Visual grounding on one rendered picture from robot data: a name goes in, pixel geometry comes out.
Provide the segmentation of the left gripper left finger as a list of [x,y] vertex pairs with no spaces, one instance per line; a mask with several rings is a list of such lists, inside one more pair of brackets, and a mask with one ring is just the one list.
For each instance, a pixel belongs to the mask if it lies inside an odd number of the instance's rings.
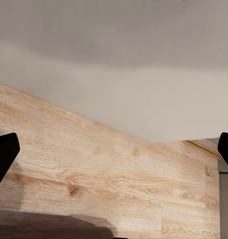
[[20,151],[15,132],[0,136],[0,183]]

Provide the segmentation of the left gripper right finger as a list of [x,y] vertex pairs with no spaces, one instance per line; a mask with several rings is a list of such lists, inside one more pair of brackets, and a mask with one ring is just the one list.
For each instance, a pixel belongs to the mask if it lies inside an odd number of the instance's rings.
[[218,143],[218,151],[228,164],[228,133],[222,132],[219,143]]

